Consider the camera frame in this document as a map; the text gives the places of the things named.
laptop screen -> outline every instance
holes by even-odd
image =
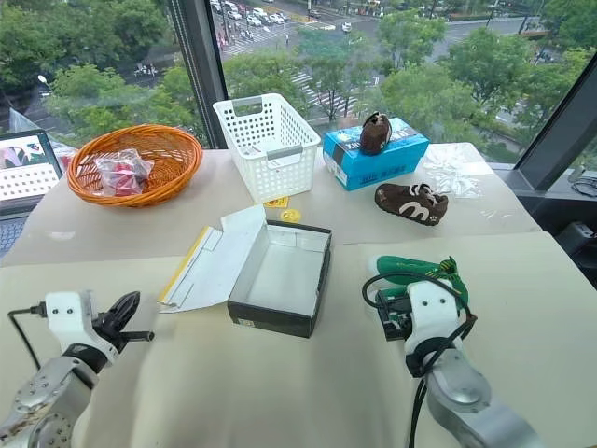
[[[62,172],[46,133],[0,136],[0,214],[31,211]]]

white logo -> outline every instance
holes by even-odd
[[[418,215],[421,215],[421,221],[426,221],[429,218],[429,210],[415,201],[405,203],[398,209],[398,212],[403,214],[411,207],[414,208],[414,210],[412,211],[410,217],[416,218]]]

crosswalk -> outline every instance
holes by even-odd
[[[305,95],[307,96],[307,101],[310,105],[318,106],[323,104],[325,108],[329,108],[330,100],[328,95],[322,95],[320,104],[319,98],[317,97],[317,93],[313,91],[313,89],[308,85],[311,79],[312,78],[310,75],[307,75],[306,73],[300,73],[299,75],[296,75],[292,78],[292,82],[299,85],[300,88],[305,92]],[[348,99],[348,116],[351,116],[353,114],[353,107],[356,101],[356,98]],[[345,98],[342,98],[341,96],[334,98],[334,107],[337,110],[338,116],[344,115],[344,104]]]
[[[237,38],[234,44],[225,46],[222,51],[227,55],[252,53],[256,49],[263,49],[263,46],[260,46],[259,42],[267,40],[274,40],[274,45],[277,44],[281,49],[286,45],[286,35],[292,38],[293,35],[299,32],[298,27],[300,25],[300,23],[285,23],[284,25],[276,24],[260,28],[251,27],[250,30],[253,32],[254,40],[241,40]]]

laptop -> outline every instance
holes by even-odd
[[[0,259],[31,211],[62,177],[45,131],[0,135]]]

white plastic basket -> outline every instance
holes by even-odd
[[[321,139],[282,95],[220,101],[214,109],[232,159],[256,203],[311,189]]]

